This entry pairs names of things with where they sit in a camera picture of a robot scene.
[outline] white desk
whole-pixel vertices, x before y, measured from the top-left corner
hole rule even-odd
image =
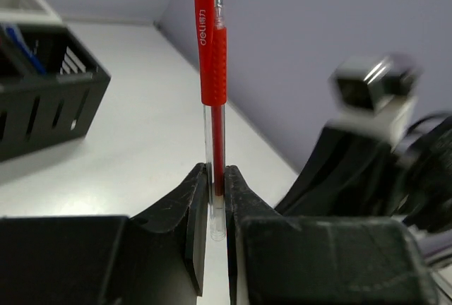
[[[0,165],[0,215],[135,215],[205,160],[197,72],[154,29],[71,24],[112,74],[85,140]],[[275,205],[296,178],[232,108],[226,161]],[[229,304],[226,241],[208,239],[204,297]]]

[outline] black cable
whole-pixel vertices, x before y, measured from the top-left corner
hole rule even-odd
[[[420,125],[422,125],[423,123],[426,123],[428,121],[432,121],[435,119],[445,119],[449,116],[452,116],[452,112],[435,112],[432,114],[428,114],[425,117],[419,119],[418,121],[416,121],[413,125],[411,125],[410,127],[407,128],[407,131],[405,133],[405,136],[409,136],[411,135],[413,132],[415,132],[416,128]]]
[[[439,257],[428,258],[426,263],[430,268],[434,269],[447,268],[448,266],[452,265],[452,253],[443,256],[439,254]]]

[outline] black plastic part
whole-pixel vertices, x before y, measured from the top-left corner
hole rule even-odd
[[[405,224],[430,233],[451,229],[452,117],[419,137],[405,156],[413,162],[404,185],[410,192],[401,210],[408,214]]]
[[[127,217],[0,221],[0,304],[194,305],[203,288],[208,185],[196,165]]]
[[[387,215],[390,207],[383,203],[392,190],[386,169],[394,160],[390,144],[326,126],[275,210],[281,215]]]
[[[407,229],[386,217],[283,217],[226,170],[231,304],[437,304]]]
[[[20,29],[47,74],[37,75],[21,54],[2,43],[0,53],[8,56],[0,54],[0,62],[9,70],[0,69],[0,161],[83,137],[110,80],[67,28]]]
[[[378,112],[385,99],[411,94],[422,69],[408,54],[352,57],[332,75],[343,104]]]

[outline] pen holder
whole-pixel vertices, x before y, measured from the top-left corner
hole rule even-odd
[[[0,0],[0,22],[63,25],[63,20],[45,0]]]
[[[83,137],[110,80],[68,28],[19,29],[46,74],[1,41],[0,161]]]

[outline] red pen grip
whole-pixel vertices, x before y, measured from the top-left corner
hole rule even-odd
[[[201,99],[204,105],[220,106],[227,101],[227,29],[215,28],[212,37],[210,75],[201,77]]]

